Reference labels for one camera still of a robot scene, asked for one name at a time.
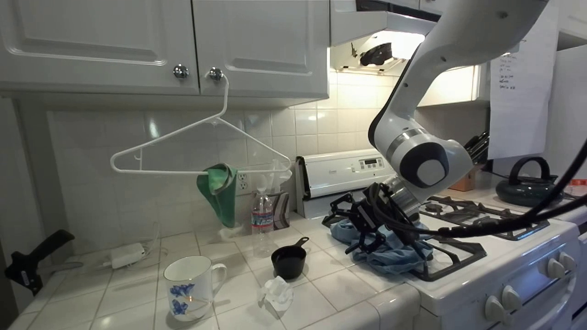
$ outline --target green cloth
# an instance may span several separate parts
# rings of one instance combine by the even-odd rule
[[[220,163],[205,169],[207,176],[198,176],[198,190],[212,205],[216,216],[225,227],[234,227],[234,203],[237,189],[237,170]]]

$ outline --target white tile countertop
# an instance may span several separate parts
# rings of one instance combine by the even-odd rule
[[[318,219],[292,213],[291,227],[271,233],[276,247],[294,244],[302,236],[310,238],[303,246],[306,265],[291,281],[293,303],[281,317],[257,303],[258,288],[274,277],[271,258],[253,256],[250,236],[220,241],[217,231],[207,231],[163,238],[152,257],[115,271],[99,269],[108,251],[71,258],[84,267],[53,275],[9,330],[379,330],[381,320],[386,326],[398,322],[387,317],[397,313],[389,302],[398,300],[397,292],[415,289],[399,277],[355,264],[344,253],[346,246]],[[208,315],[197,322],[179,322],[169,311],[163,271],[189,255],[225,264],[228,279]],[[417,291],[402,297],[419,299]]]

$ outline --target kettle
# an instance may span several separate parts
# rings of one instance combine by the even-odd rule
[[[529,161],[535,161],[540,165],[540,177],[519,177],[522,166]],[[554,181],[558,176],[550,174],[550,167],[542,157],[524,157],[518,160],[510,172],[508,180],[503,180],[495,187],[495,192],[500,200],[519,206],[534,207],[543,200],[554,188]],[[551,205],[556,205],[563,198],[560,193]]]

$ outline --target kettle handle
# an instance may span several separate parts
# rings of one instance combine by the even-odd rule
[[[524,158],[518,160],[514,164],[514,166],[512,167],[512,170],[510,172],[510,185],[515,186],[515,185],[522,183],[518,179],[518,174],[519,174],[519,171],[522,169],[522,166],[526,165],[526,163],[529,161],[535,161],[538,163],[538,165],[540,165],[540,172],[541,172],[540,178],[541,179],[543,179],[543,180],[551,180],[552,179],[552,177],[550,175],[550,167],[544,158],[542,158],[542,157],[524,157]]]

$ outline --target bottle label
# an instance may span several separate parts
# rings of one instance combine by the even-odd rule
[[[251,213],[251,225],[253,227],[269,227],[273,225],[273,213]]]

